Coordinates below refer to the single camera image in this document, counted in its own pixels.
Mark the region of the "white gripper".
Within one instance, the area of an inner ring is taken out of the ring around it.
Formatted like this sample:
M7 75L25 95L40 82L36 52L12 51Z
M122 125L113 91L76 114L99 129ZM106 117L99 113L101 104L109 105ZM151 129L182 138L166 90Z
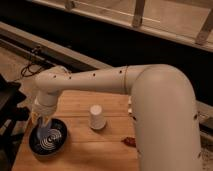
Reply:
M55 111L56 106L44 106L35 100L32 105L32 120L36 121L39 117L42 117L41 126L47 127L51 124L51 116Z

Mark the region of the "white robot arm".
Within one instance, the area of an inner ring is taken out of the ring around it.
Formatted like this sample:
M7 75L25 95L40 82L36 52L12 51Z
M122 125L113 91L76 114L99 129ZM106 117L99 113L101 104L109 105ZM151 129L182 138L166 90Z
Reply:
M35 77L32 121L45 124L65 90L128 94L140 171L202 171L196 97L187 76L165 64L70 73L52 67Z

